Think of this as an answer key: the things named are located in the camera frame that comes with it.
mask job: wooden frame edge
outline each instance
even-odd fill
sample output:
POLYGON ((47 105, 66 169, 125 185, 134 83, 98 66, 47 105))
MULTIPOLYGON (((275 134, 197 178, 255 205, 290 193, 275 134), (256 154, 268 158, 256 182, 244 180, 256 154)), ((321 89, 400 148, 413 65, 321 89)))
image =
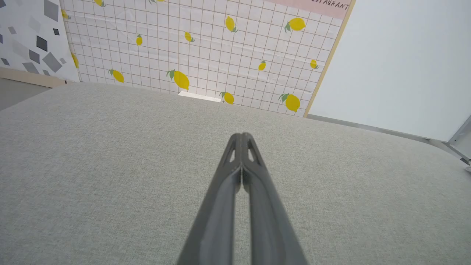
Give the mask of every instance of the wooden frame edge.
POLYGON ((39 75, 25 71, 0 67, 0 78, 54 88, 67 84, 66 80, 49 75, 39 75))
POLYGON ((351 0, 350 2, 349 9, 347 10, 347 13, 345 14, 345 18, 343 20, 342 26, 340 27, 339 34, 337 38, 335 39, 335 42, 333 43, 332 50, 329 54, 329 57, 327 58, 325 67, 319 77, 319 81, 317 82, 316 88, 314 89, 314 92, 312 93, 311 100, 309 100, 308 107, 306 108, 306 111, 304 112, 304 115, 303 115, 304 118, 308 117, 308 113, 311 110, 312 103, 314 102, 314 98, 316 97, 317 92, 319 91, 319 87, 321 86, 325 73, 327 72, 329 68, 329 65, 330 65, 330 62, 332 61, 335 50, 337 50, 337 45, 339 45, 340 39, 342 38, 343 31, 345 30, 345 27, 347 26, 347 22, 350 19, 350 14, 352 13, 352 10, 353 10, 353 7, 355 6, 356 1, 357 0, 351 0))

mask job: lemon pattern wallpaper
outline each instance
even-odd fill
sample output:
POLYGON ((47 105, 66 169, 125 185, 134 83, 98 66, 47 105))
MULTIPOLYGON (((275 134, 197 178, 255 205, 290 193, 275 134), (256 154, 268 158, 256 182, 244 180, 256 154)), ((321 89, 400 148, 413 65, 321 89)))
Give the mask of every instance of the lemon pattern wallpaper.
POLYGON ((318 0, 299 9, 283 1, 60 4, 82 82, 188 91, 303 116, 348 4, 318 0))

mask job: lemon leaf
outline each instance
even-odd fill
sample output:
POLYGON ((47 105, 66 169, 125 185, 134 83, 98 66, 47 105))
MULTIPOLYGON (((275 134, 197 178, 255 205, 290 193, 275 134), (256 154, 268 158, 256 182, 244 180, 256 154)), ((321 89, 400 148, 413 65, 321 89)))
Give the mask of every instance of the lemon leaf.
POLYGON ((173 77, 175 76, 175 70, 168 70, 167 75, 170 77, 170 80, 173 80, 173 77))

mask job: gray table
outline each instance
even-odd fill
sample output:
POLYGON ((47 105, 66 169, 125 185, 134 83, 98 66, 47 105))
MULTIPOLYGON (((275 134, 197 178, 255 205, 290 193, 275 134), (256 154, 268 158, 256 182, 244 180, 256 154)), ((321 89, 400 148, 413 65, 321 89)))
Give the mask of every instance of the gray table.
MULTIPOLYGON (((421 142, 103 84, 0 111, 0 264, 176 261, 231 134, 253 134, 311 264, 470 264, 471 175, 421 142)), ((235 264, 249 264, 239 192, 235 264)))

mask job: pink sign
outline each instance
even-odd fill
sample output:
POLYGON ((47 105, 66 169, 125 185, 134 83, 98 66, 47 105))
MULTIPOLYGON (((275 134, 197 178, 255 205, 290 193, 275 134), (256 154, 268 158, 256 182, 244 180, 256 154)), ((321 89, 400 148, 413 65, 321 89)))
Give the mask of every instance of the pink sign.
POLYGON ((343 19, 351 0, 268 0, 284 6, 343 19))

